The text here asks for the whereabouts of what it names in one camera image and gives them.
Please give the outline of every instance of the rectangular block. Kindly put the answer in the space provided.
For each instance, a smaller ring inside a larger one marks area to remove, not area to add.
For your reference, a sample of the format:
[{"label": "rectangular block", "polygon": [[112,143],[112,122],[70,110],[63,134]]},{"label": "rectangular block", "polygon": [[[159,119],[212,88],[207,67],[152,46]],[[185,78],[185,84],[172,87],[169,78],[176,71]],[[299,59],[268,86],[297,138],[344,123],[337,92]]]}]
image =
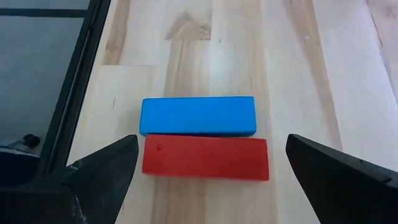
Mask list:
[{"label": "rectangular block", "polygon": [[148,98],[142,102],[139,132],[250,136],[256,132],[253,96]]},{"label": "rectangular block", "polygon": [[149,134],[142,172],[151,175],[269,180],[267,142]]}]

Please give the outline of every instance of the red block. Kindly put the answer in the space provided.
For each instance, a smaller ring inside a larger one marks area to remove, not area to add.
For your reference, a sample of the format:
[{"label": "red block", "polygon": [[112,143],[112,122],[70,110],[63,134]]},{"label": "red block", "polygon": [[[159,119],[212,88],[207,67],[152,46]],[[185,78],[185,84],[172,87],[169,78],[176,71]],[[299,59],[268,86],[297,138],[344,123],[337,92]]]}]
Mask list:
[{"label": "red block", "polygon": [[269,180],[267,142],[149,134],[142,172],[152,175]]}]

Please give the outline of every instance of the wooden table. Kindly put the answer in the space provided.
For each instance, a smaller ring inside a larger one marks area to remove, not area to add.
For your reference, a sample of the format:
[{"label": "wooden table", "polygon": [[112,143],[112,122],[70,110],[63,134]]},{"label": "wooden table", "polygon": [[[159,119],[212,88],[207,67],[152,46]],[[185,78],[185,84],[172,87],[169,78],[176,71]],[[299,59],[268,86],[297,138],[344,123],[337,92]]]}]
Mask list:
[{"label": "wooden table", "polygon": [[140,136],[117,223],[318,223],[287,135],[398,170],[397,62],[396,0],[113,0],[69,163],[139,135],[143,98],[254,95],[270,181],[143,175]]}]

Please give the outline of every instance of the blue block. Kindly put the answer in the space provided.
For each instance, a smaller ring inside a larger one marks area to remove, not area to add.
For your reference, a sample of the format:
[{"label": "blue block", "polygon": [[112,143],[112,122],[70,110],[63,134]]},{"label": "blue block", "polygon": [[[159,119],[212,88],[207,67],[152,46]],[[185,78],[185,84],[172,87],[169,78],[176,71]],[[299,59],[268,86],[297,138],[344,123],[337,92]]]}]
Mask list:
[{"label": "blue block", "polygon": [[142,101],[139,132],[250,136],[256,132],[253,96],[148,98]]}]

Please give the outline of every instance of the light wooden surface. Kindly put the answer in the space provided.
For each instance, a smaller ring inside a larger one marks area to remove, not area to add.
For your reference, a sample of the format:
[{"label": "light wooden surface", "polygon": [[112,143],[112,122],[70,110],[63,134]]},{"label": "light wooden surface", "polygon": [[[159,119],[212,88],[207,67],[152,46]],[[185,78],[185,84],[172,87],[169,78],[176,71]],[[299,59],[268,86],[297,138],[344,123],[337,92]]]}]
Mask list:
[{"label": "light wooden surface", "polygon": [[318,223],[287,135],[398,171],[397,59],[396,0],[112,0],[68,162],[139,135],[143,98],[254,95],[270,181],[143,175],[140,136],[117,223]]}]

